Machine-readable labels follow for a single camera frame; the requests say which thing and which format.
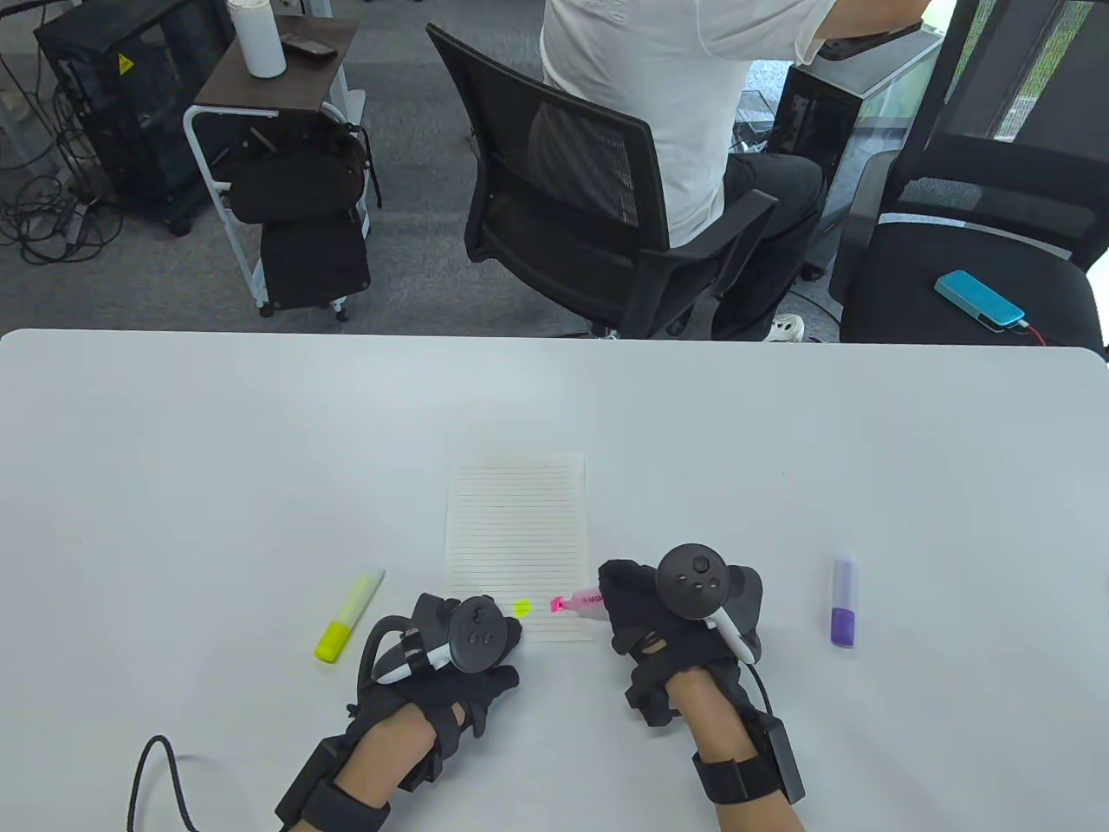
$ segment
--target paper sheet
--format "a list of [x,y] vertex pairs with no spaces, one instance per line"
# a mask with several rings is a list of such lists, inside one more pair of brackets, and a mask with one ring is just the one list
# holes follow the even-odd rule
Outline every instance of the paper sheet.
[[572,613],[550,599],[597,584],[589,571],[581,454],[498,457],[455,467],[447,508],[447,586],[454,598],[492,596],[505,615],[519,601],[533,641],[583,641]]

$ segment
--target office chair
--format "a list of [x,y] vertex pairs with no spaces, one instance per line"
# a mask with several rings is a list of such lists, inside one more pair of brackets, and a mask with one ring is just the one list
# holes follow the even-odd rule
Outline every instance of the office chair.
[[[752,192],[693,241],[671,248],[645,122],[513,72],[436,26],[427,32],[474,128],[471,261],[499,261],[589,321],[594,334],[623,338],[649,338],[702,294],[719,297],[731,287],[774,199]],[[588,194],[567,187],[569,158],[588,160],[579,175]]]
[[1105,355],[1086,272],[1109,247],[1107,43],[1107,0],[959,0],[904,150],[869,161],[845,222],[841,341],[1037,344],[935,292],[964,270],[1048,343]]

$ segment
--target chair seat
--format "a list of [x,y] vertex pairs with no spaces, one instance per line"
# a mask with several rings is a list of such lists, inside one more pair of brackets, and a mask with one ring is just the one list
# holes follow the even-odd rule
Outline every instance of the chair seat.
[[1105,355],[1086,274],[1027,243],[971,229],[887,223],[847,288],[841,341],[862,344],[1010,344],[1038,342],[1024,331],[994,333],[936,293],[945,274],[969,272],[1022,308],[1049,343]]
[[[619,328],[635,283],[630,260],[584,244],[507,196],[498,196],[489,207],[480,246],[482,251],[470,252],[471,257],[496,257],[560,306],[590,322]],[[710,260],[671,275],[652,332],[669,326],[693,306],[719,270],[718,260]]]

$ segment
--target glove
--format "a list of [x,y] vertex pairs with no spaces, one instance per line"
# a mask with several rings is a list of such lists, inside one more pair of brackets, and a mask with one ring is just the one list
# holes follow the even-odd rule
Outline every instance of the glove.
[[[348,735],[365,735],[367,727],[387,719],[409,702],[420,709],[435,729],[435,748],[400,783],[405,791],[413,791],[425,780],[435,782],[442,771],[442,761],[458,751],[461,733],[467,728],[472,728],[475,737],[484,734],[492,700],[520,683],[516,668],[501,662],[520,643],[522,628],[515,618],[505,620],[508,623],[508,642],[505,652],[489,670],[464,673],[452,664],[447,664],[439,670],[410,676],[394,684],[378,684],[372,679],[358,680],[358,704],[347,708],[354,717],[354,721],[347,727]],[[455,717],[455,703],[466,712],[461,726]]]
[[[654,574],[654,567],[633,560],[610,560],[598,572],[612,623],[612,649],[630,655],[638,664],[624,693],[628,704],[652,728],[667,726],[676,716],[670,708],[667,682],[683,670],[704,668],[737,711],[751,710],[735,655],[723,637],[703,621],[671,612],[659,597]],[[661,650],[651,649],[663,641]]]

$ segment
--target sneaker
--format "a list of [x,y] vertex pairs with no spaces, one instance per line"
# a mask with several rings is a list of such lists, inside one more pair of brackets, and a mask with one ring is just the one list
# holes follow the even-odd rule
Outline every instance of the sneaker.
[[805,339],[805,322],[801,315],[792,312],[785,315],[775,315],[774,324],[770,327],[770,335],[763,338],[767,344],[800,344]]

